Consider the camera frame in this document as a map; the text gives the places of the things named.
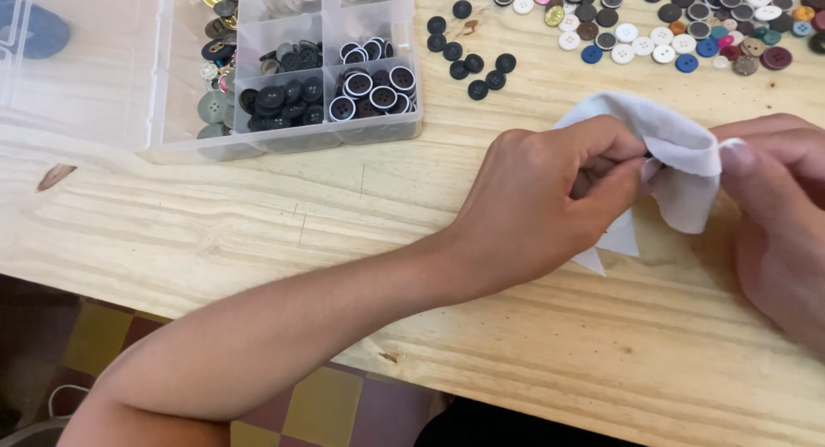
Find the wooden table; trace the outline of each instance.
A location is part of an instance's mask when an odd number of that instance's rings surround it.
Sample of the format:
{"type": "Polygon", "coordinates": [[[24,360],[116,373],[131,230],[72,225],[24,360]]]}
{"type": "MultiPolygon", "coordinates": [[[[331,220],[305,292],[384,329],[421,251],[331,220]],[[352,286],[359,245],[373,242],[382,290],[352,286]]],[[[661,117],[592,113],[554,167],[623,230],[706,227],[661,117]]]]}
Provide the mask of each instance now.
{"type": "MultiPolygon", "coordinates": [[[[428,18],[455,0],[417,0],[428,18]]],[[[788,112],[825,125],[822,58],[804,42],[782,72],[695,73],[636,59],[586,65],[541,10],[470,0],[474,33],[449,40],[492,65],[518,58],[482,102],[422,49],[426,125],[413,141],[201,166],[158,166],[32,130],[0,135],[0,272],[177,317],[273,279],[388,251],[445,226],[500,131],[549,128],[604,89],[633,91],[712,126],[788,112]],[[49,168],[77,171],[47,191],[49,168]]],[[[622,21],[655,27],[654,4],[622,21]]],[[[648,445],[823,445],[825,366],[737,291],[720,201],[701,236],[635,209],[640,258],[602,252],[607,278],[575,264],[533,284],[387,326],[336,361],[648,445]]]]}

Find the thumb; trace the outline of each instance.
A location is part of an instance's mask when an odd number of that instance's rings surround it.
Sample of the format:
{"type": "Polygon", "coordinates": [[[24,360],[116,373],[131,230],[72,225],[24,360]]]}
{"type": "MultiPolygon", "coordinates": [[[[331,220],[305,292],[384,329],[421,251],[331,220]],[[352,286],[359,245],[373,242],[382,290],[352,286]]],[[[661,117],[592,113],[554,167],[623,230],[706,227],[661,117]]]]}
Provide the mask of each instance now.
{"type": "Polygon", "coordinates": [[[596,181],[584,198],[572,204],[573,210],[582,219],[594,223],[602,232],[606,231],[639,198],[641,169],[644,164],[645,158],[637,157],[613,167],[596,181]]]}
{"type": "Polygon", "coordinates": [[[765,228],[787,227],[814,209],[788,168],[737,137],[719,146],[722,187],[739,208],[765,228]]]}

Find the fingernail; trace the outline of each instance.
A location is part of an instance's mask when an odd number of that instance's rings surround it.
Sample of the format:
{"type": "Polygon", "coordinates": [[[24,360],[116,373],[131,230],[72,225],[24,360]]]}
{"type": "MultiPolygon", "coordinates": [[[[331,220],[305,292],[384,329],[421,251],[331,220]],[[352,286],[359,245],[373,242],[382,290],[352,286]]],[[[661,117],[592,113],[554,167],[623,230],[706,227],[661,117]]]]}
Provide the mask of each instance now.
{"type": "Polygon", "coordinates": [[[725,173],[744,176],[757,164],[758,156],[747,142],[732,137],[719,144],[719,158],[725,173]]]}
{"type": "Polygon", "coordinates": [[[650,180],[650,178],[653,178],[661,167],[662,162],[656,157],[645,160],[645,164],[642,165],[642,168],[640,169],[642,172],[642,182],[646,183],[650,180]]]}

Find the white fabric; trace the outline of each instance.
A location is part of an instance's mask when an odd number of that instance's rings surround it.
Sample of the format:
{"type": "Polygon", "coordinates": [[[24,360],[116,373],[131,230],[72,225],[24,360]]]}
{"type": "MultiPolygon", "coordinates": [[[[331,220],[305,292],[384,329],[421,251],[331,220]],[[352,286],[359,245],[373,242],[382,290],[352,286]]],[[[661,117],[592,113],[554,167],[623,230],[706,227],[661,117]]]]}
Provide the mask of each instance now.
{"type": "MultiPolygon", "coordinates": [[[[661,105],[620,93],[599,93],[584,99],[553,129],[596,115],[619,118],[645,142],[650,153],[666,165],[648,181],[654,188],[654,197],[665,222],[688,234],[705,231],[722,173],[716,136],[698,123],[661,105]]],[[[639,255],[630,211],[608,228],[596,247],[639,255]]],[[[604,275],[595,249],[582,252],[573,261],[604,275]]]]}

